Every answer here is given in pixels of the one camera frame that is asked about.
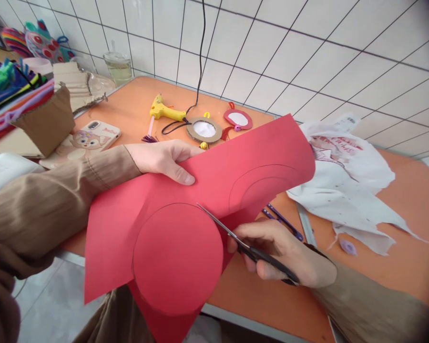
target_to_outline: red paper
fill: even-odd
[[[180,165],[194,185],[158,174],[130,180],[95,199],[87,231],[85,301],[127,283],[158,343],[183,340],[232,258],[224,230],[195,203],[234,229],[315,172],[290,115]]]

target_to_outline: yellow glue gun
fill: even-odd
[[[164,116],[176,121],[183,121],[183,118],[186,118],[186,112],[175,111],[165,106],[163,104],[162,94],[159,94],[154,99],[149,115],[151,117],[154,116],[155,119],[159,119],[161,116]]]

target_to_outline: brown jacket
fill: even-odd
[[[118,146],[42,174],[20,177],[0,191],[0,343],[16,342],[20,312],[11,296],[14,276],[47,268],[54,250],[87,225],[89,207],[102,191],[140,175]],[[313,290],[351,342],[407,342],[422,334],[429,307],[387,289],[336,261],[336,282]],[[107,295],[76,342],[153,342],[130,292]]]

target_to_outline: scissors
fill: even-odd
[[[197,205],[206,213],[208,214],[219,226],[221,226],[224,230],[227,231],[227,234],[231,236],[233,239],[235,239],[238,243],[238,251],[243,252],[245,255],[247,255],[251,260],[254,262],[257,262],[259,260],[263,260],[270,265],[277,268],[279,271],[283,272],[288,279],[283,279],[282,281],[284,283],[290,284],[292,286],[298,286],[299,285],[299,279],[297,276],[284,264],[282,264],[277,259],[270,256],[268,253],[263,252],[259,249],[256,249],[255,247],[249,246],[246,243],[244,243],[240,238],[237,237],[232,231],[230,231],[224,224],[222,224],[215,216],[213,216],[206,208],[204,208],[201,204],[197,202]]]
[[[290,229],[291,229],[291,231],[292,231],[292,233],[293,233],[293,235],[294,236],[296,236],[297,237],[297,239],[299,240],[299,241],[301,241],[301,242],[303,242],[304,241],[304,237],[302,236],[302,234],[299,232],[299,231],[297,231],[297,229],[290,223],[290,222],[288,222],[287,220],[286,220],[286,218],[285,217],[283,217],[282,215],[281,215],[281,213],[280,212],[278,212],[278,210],[275,208],[275,207],[273,207],[271,204],[268,204],[267,205],[267,207],[269,208],[269,209],[271,209],[275,214],[276,214],[276,216],[277,216],[277,220],[279,221],[279,222],[284,222]],[[275,217],[273,216],[273,215],[271,215],[270,214],[270,212],[269,211],[267,211],[266,209],[263,209],[262,210],[262,213],[263,214],[265,214],[268,218],[270,218],[270,219],[275,219]]]

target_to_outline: scissors blade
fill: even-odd
[[[221,226],[224,230],[227,231],[227,233],[229,234],[229,236],[231,236],[233,239],[235,239],[239,244],[241,244],[242,246],[244,246],[245,248],[249,249],[249,246],[246,245],[245,243],[243,243],[240,238],[237,237],[237,235],[235,233],[233,233],[232,231],[230,231],[227,226],[225,226],[224,224],[222,224],[219,219],[217,219],[214,215],[212,215],[205,207],[203,207],[201,204],[199,204],[198,202],[196,202],[196,204],[206,213],[208,214],[211,219],[213,219],[219,226]]]

